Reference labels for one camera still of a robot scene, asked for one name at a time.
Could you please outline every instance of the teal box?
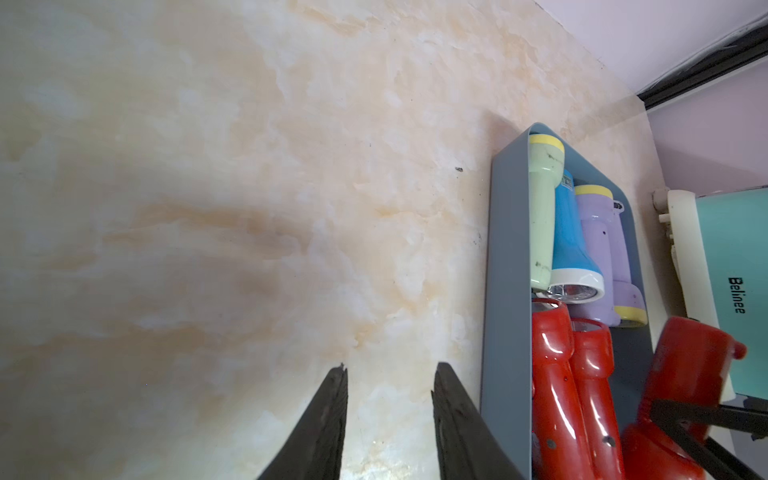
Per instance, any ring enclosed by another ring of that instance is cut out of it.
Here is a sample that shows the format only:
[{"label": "teal box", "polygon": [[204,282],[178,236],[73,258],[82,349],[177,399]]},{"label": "teal box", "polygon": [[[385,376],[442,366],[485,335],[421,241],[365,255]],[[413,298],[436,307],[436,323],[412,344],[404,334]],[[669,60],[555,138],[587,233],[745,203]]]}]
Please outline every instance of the teal box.
[{"label": "teal box", "polygon": [[730,378],[741,395],[768,399],[768,188],[696,200],[720,328],[748,348]]}]

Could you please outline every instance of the marble surface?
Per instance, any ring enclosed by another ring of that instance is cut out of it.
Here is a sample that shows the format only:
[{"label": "marble surface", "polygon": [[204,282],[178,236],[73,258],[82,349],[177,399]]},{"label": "marble surface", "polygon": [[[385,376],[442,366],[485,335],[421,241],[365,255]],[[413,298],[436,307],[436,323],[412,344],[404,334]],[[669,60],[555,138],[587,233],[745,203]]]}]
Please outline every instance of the marble surface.
[{"label": "marble surface", "polygon": [[666,316],[643,105],[530,0],[4,2],[0,69],[4,478],[254,478],[340,362],[342,478],[438,478],[534,121],[641,212]]}]

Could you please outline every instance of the flashlight lens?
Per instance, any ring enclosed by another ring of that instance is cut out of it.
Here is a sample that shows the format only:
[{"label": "flashlight lens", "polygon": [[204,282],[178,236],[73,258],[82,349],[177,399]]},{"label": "flashlight lens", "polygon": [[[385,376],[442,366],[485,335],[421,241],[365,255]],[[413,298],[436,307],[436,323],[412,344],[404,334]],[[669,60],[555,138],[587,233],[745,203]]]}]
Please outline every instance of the flashlight lens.
[{"label": "flashlight lens", "polygon": [[598,291],[591,286],[585,285],[552,285],[545,294],[548,298],[561,300],[563,302],[573,302],[590,299],[597,295]]}]

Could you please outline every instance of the lavender wall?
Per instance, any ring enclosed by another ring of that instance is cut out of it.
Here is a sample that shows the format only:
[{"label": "lavender wall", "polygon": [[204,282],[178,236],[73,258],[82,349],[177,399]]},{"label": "lavender wall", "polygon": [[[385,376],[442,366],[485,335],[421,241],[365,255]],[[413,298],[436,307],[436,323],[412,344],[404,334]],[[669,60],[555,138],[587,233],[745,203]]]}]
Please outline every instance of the lavender wall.
[{"label": "lavender wall", "polygon": [[536,0],[633,91],[766,13],[765,0]]},{"label": "lavender wall", "polygon": [[768,184],[768,61],[648,118],[669,188],[708,194]]}]

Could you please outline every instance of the purple flashlight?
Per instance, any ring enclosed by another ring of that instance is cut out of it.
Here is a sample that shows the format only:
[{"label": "purple flashlight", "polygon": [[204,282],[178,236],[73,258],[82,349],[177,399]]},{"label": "purple flashlight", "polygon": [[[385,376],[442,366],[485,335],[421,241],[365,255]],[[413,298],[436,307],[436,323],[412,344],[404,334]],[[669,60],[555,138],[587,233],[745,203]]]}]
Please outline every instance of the purple flashlight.
[{"label": "purple flashlight", "polygon": [[624,228],[619,217],[623,211],[624,204],[614,200],[614,219],[608,224],[611,262],[614,268],[614,310],[621,318],[619,326],[643,326],[648,324],[648,316],[645,313],[643,294],[632,284],[627,243],[624,241]]},{"label": "purple flashlight", "polygon": [[608,235],[609,225],[614,221],[614,195],[600,185],[579,185],[574,193],[587,252],[603,273],[605,295],[594,302],[569,305],[568,311],[574,318],[588,318],[617,326],[621,318],[614,310],[613,263]]}]

